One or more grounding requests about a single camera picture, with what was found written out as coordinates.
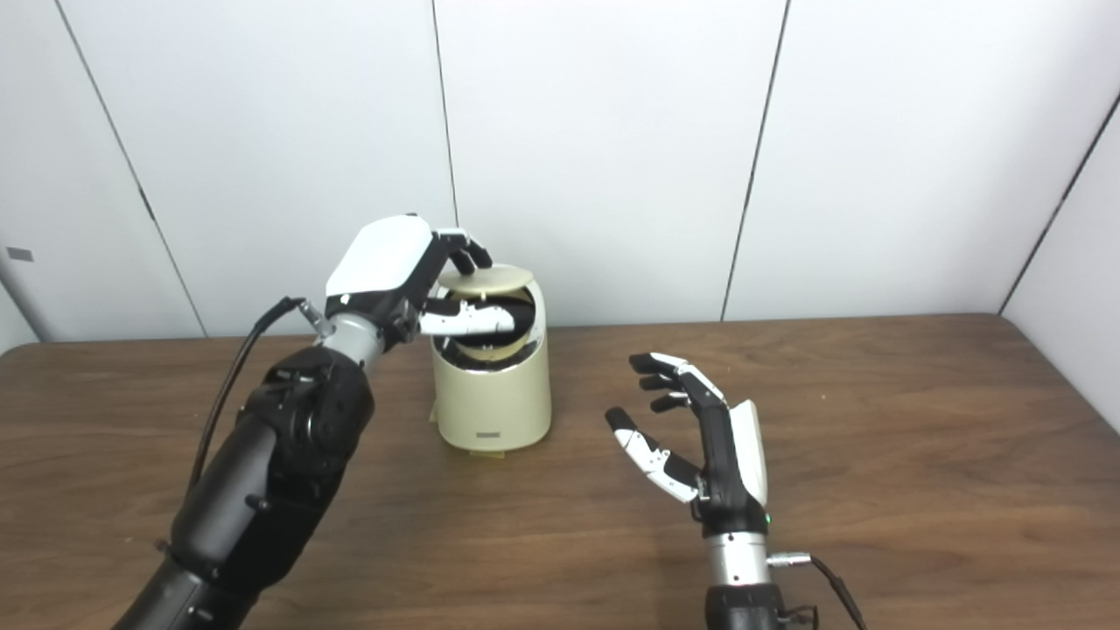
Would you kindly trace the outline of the white and black right hand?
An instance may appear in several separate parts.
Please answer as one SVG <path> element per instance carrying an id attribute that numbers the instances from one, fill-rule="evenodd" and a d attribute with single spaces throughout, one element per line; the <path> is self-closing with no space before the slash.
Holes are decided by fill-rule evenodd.
<path id="1" fill-rule="evenodd" d="M 615 407 L 605 413 L 605 421 L 620 450 L 648 481 L 689 504 L 704 537 L 768 534 L 767 462 L 755 404 L 728 404 L 724 391 L 684 358 L 651 352 L 633 354 L 628 362 L 640 376 L 640 389 L 663 392 L 648 404 L 652 411 L 689 410 L 696 416 L 703 463 L 693 464 L 661 446 L 626 410 Z"/>

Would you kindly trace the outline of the white and black left hand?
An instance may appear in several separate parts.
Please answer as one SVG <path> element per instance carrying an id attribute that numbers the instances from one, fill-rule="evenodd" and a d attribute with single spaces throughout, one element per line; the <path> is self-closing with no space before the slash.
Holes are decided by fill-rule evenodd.
<path id="1" fill-rule="evenodd" d="M 436 230 L 414 214 L 368 223 L 325 282 L 329 327 L 319 342 L 339 348 L 344 331 L 357 328 L 388 351 L 417 335 L 461 339 L 532 326 L 535 312 L 529 304 L 432 297 L 446 263 L 463 278 L 494 266 L 487 248 L 463 228 Z"/>

